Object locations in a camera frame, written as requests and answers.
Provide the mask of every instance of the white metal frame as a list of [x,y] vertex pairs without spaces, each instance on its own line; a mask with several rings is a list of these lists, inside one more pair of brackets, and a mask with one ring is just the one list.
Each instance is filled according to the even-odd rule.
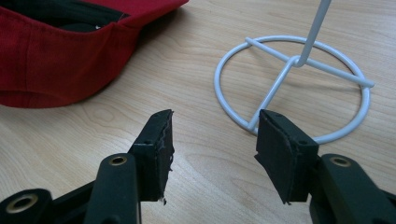
[[[364,118],[367,115],[368,109],[370,107],[370,88],[374,86],[374,82],[371,80],[368,80],[364,77],[364,74],[362,71],[359,69],[359,67],[352,62],[346,55],[344,55],[342,52],[340,52],[337,49],[334,49],[328,45],[325,45],[323,43],[320,43],[316,41],[316,38],[318,36],[318,32],[320,29],[321,24],[323,23],[324,17],[327,13],[327,10],[330,6],[330,2],[332,0],[321,0],[317,15],[314,18],[313,24],[311,26],[311,29],[308,34],[308,38],[303,38],[299,36],[293,36],[293,35],[270,35],[270,36],[263,36],[259,38],[252,39],[250,37],[247,37],[245,39],[245,43],[235,47],[234,49],[230,50],[227,54],[224,55],[224,57],[220,60],[218,67],[216,68],[215,72],[215,77],[214,77],[214,85],[215,85],[215,91],[216,95],[218,97],[219,103],[225,110],[225,112],[240,126],[245,128],[246,130],[257,134],[258,129],[256,128],[257,122],[259,121],[259,114],[261,109],[265,109],[271,102],[271,100],[274,98],[276,91],[279,89],[280,85],[282,84],[283,80],[287,76],[289,70],[292,67],[302,67],[303,65],[309,65],[311,67],[317,68],[318,70],[321,70],[323,72],[326,72],[328,74],[334,75],[341,77],[343,79],[355,82],[360,85],[361,87],[361,108],[358,111],[358,113],[355,115],[352,121],[350,121],[344,128],[335,131],[333,133],[325,134],[322,136],[317,136],[313,137],[313,139],[318,143],[318,144],[325,144],[334,140],[337,140],[341,137],[344,137],[345,135],[351,133],[354,129],[356,129],[364,120]],[[288,55],[285,55],[275,49],[272,49],[265,45],[265,42],[271,42],[271,41],[287,41],[287,42],[297,42],[297,43],[303,43],[304,48],[301,53],[301,55],[295,55],[289,57]],[[220,76],[221,76],[221,71],[223,69],[224,64],[227,63],[227,61],[233,57],[237,52],[247,49],[251,46],[254,46],[258,49],[261,49],[265,51],[266,53],[278,58],[279,60],[283,61],[285,63],[285,66],[281,70],[281,72],[278,74],[273,86],[271,89],[268,91],[267,95],[264,97],[262,100],[261,104],[259,105],[258,109],[254,113],[253,117],[251,118],[250,121],[246,121],[243,118],[241,118],[227,103],[225,100],[222,91],[221,91],[221,86],[220,86]],[[318,61],[315,61],[311,58],[309,58],[309,54],[312,50],[312,48],[318,48],[322,49],[341,62],[343,62],[352,72],[352,74],[342,71],[340,69],[334,68],[332,66],[327,65],[326,63],[321,63]]]

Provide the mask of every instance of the cap brim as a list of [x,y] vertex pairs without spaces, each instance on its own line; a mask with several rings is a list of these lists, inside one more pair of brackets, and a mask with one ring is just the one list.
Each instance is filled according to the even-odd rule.
[[84,2],[109,7],[129,15],[128,25],[144,26],[189,0],[83,0]]

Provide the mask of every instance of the red cap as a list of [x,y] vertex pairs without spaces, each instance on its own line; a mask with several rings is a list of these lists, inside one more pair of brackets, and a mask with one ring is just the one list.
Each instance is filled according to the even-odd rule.
[[[46,18],[39,17],[38,20],[37,15],[31,14],[34,7],[25,7],[28,10],[20,13],[23,1],[33,0],[3,1],[13,2],[3,7],[4,3],[0,3],[0,104],[32,108],[69,105],[102,89],[129,60],[141,28],[188,2],[66,1],[79,2],[88,8],[94,4],[93,7],[106,13],[107,10],[120,13],[115,21],[103,24],[97,30],[76,32],[59,25],[65,23],[64,19],[53,20],[59,26],[49,25]],[[53,0],[37,1],[48,3]],[[52,13],[52,18],[56,17],[56,13],[46,6],[47,11],[40,8],[39,13],[45,11]]]

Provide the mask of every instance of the black fabric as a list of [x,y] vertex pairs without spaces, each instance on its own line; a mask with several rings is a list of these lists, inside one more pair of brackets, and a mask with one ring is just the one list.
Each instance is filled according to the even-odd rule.
[[94,31],[128,16],[111,8],[77,0],[1,0],[0,7],[76,32]]

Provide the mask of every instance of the wooden table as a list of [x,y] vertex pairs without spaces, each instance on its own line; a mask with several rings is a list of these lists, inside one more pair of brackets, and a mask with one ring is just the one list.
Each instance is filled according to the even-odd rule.
[[[213,88],[219,59],[246,36],[306,36],[314,0],[191,0],[142,32],[120,76],[93,97],[65,107],[0,106],[0,200],[23,189],[54,198],[95,179],[100,161],[126,152],[149,116],[173,109],[175,161],[168,201],[142,203],[145,223],[309,223],[308,203],[284,205],[256,162],[256,136],[235,124]],[[333,1],[318,40],[343,51],[375,82],[367,118],[353,133],[323,145],[360,163],[396,193],[396,2]],[[302,46],[270,43],[284,53]],[[312,57],[339,68],[332,56]],[[283,63],[256,49],[231,58],[222,74],[226,98],[250,118]],[[360,88],[308,68],[293,68],[268,109],[311,136],[347,124]]]

